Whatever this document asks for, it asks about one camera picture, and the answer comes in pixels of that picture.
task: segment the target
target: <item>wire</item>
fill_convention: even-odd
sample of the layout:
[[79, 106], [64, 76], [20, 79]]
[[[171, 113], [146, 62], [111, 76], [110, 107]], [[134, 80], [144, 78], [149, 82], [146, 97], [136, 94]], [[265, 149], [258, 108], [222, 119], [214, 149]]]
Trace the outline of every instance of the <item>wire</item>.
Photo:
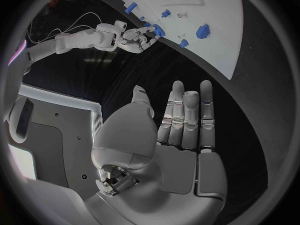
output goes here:
[[[32, 31], [32, 27], [33, 27], [33, 22], [31, 21], [30, 32], [28, 33], [28, 29], [27, 29], [27, 36], [28, 36], [30, 42], [32, 42], [33, 44], [38, 44], [38, 43], [41, 43], [41, 42], [43, 42], [43, 41], [45, 41], [45, 40], [47, 40], [47, 39], [49, 39], [49, 38], [55, 37], [55, 36], [57, 36], [57, 35], [59, 35], [59, 34], [63, 34], [63, 33], [65, 33], [65, 32], [71, 31], [71, 30], [73, 30], [73, 29], [75, 29], [75, 28], [79, 28], [79, 27], [88, 27], [88, 28], [92, 29], [92, 27], [87, 26], [87, 25], [79, 25], [79, 26], [76, 26], [76, 27], [71, 28], [75, 23], [77, 23], [77, 21], [78, 21], [79, 19], [81, 19], [83, 16], [85, 16], [85, 15], [87, 15], [87, 14], [94, 14], [94, 15], [96, 15], [97, 18], [99, 19], [100, 23], [102, 23], [100, 17], [99, 17], [96, 13], [94, 13], [94, 12], [87, 12], [87, 13], [83, 14], [82, 16], [80, 16], [80, 17], [79, 17], [79, 18], [78, 18], [71, 26], [69, 26], [65, 31], [61, 31], [59, 28], [55, 28], [55, 29], [53, 29], [53, 30], [48, 34], [48, 36], [47, 36], [46, 38], [44, 38], [43, 40], [37, 42], [37, 41], [33, 41], [33, 40], [31, 39], [31, 31]], [[58, 33], [58, 34], [56, 34], [56, 35], [50, 36], [50, 34], [51, 34], [52, 32], [54, 32], [55, 30], [59, 30], [60, 33]]]

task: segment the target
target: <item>white robotic arm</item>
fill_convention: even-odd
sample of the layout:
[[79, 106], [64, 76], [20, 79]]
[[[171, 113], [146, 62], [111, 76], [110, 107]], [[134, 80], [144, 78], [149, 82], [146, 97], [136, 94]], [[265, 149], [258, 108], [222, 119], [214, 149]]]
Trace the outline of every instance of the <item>white robotic arm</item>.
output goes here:
[[139, 54], [154, 44], [160, 37], [157, 35], [147, 43], [148, 40], [144, 34], [154, 32], [156, 27], [134, 28], [125, 32], [126, 27], [127, 23], [117, 20], [114, 25], [100, 23], [96, 28], [73, 34], [61, 33], [54, 39], [27, 48], [28, 67], [51, 54], [63, 54], [74, 48], [87, 49], [94, 47], [98, 50], [111, 52], [119, 47], [128, 52]]

